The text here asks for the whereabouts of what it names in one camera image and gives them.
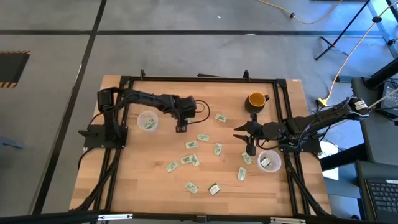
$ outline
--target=concrete floor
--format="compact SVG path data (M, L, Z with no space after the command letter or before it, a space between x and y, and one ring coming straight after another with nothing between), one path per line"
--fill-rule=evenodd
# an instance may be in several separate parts
M313 21L335 3L300 0L278 4ZM100 0L3 0L0 29L91 30L99 5ZM344 2L324 21L304 26L255 0L113 0L106 5L99 29L342 30L361 5ZM350 30L365 31L371 18L365 9ZM0 50L32 51L17 88L0 89L0 135L26 145L18 151L8 147L0 151L2 217L25 215L31 210L87 40L85 35L0 36ZM358 40L344 37L338 47L349 52ZM68 210L84 140L77 131L86 128L93 114L103 75L138 75L143 68L149 76L207 73L241 77L247 69L253 78L302 79L308 108L313 110L314 100L327 95L331 80L345 59L339 52L328 52L314 61L325 47L318 37L310 36L97 36L44 212ZM369 76L391 60L384 40L369 37L350 58L342 75ZM337 83L329 104L350 95L350 84ZM345 148L363 142L357 122L331 129L327 138Z

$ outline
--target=keyboard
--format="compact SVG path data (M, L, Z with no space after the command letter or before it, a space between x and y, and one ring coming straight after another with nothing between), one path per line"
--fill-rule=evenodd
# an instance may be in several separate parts
M377 220L396 223L398 219L398 180L368 179L365 181Z

